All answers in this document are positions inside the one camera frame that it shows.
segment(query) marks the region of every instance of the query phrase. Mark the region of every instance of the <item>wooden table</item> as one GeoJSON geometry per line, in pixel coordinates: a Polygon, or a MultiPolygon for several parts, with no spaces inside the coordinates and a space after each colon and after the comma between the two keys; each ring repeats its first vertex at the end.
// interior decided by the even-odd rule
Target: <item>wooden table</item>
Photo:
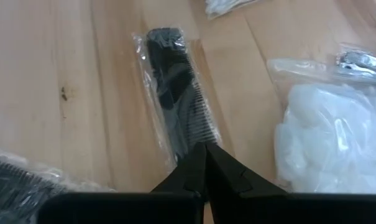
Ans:
{"type": "Polygon", "coordinates": [[[376,0],[0,0],[0,148],[120,191],[166,175],[132,34],[180,26],[229,153],[273,180],[280,108],[266,61],[376,51],[376,0]]]}

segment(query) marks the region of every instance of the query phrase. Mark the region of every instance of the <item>wooden surface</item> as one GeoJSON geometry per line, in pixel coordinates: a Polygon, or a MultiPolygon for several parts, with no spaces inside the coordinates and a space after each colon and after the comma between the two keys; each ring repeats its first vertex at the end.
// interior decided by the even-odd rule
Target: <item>wooden surface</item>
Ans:
{"type": "Polygon", "coordinates": [[[120,191],[166,175],[132,34],[180,26],[224,147],[275,178],[274,57],[376,51],[376,0],[263,0],[208,21],[204,0],[0,0],[0,148],[120,191]]]}

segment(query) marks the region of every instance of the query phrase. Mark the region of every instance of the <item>plastic bag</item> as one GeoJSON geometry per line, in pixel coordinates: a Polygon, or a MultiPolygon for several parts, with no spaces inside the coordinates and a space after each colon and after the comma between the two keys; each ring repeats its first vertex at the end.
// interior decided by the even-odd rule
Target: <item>plastic bag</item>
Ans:
{"type": "Polygon", "coordinates": [[[170,170],[197,142],[222,145],[183,32],[159,28],[134,40],[150,115],[170,170]]]}
{"type": "Polygon", "coordinates": [[[238,7],[245,6],[259,0],[206,0],[206,13],[209,19],[226,14],[238,7]]]}
{"type": "Polygon", "coordinates": [[[363,47],[342,43],[336,62],[342,68],[361,71],[362,75],[376,75],[376,55],[363,47]]]}
{"type": "Polygon", "coordinates": [[[285,108],[279,178],[294,192],[376,194],[376,76],[308,60],[268,68],[285,108]]]}
{"type": "Polygon", "coordinates": [[[41,205],[68,192],[113,190],[0,150],[0,223],[35,223],[41,205]]]}

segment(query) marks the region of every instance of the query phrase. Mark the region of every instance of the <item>plastic packaging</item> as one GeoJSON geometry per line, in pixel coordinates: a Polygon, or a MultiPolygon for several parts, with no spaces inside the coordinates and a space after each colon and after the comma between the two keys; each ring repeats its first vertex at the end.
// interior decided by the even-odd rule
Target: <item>plastic packaging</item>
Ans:
{"type": "Polygon", "coordinates": [[[154,29],[134,40],[150,115],[170,170],[197,142],[222,145],[182,31],[154,29]]]}
{"type": "Polygon", "coordinates": [[[336,62],[342,68],[361,71],[362,75],[376,75],[376,55],[363,47],[342,43],[336,62]]]}
{"type": "Polygon", "coordinates": [[[238,7],[245,6],[259,0],[206,0],[206,13],[209,19],[226,14],[238,7]]]}
{"type": "Polygon", "coordinates": [[[60,194],[112,191],[0,150],[0,223],[35,223],[41,205],[60,194]]]}
{"type": "Polygon", "coordinates": [[[376,76],[309,60],[268,69],[285,109],[279,178],[294,192],[376,194],[376,76]]]}

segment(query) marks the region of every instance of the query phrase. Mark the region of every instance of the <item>packaged comb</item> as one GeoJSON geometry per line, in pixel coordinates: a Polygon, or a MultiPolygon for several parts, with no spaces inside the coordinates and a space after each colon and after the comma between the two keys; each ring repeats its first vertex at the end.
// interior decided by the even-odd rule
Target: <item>packaged comb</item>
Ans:
{"type": "Polygon", "coordinates": [[[0,223],[36,223],[40,207],[57,195],[112,191],[0,150],[0,223]]]}
{"type": "Polygon", "coordinates": [[[134,36],[150,114],[170,168],[197,142],[221,137],[182,31],[159,28],[134,36]]]}

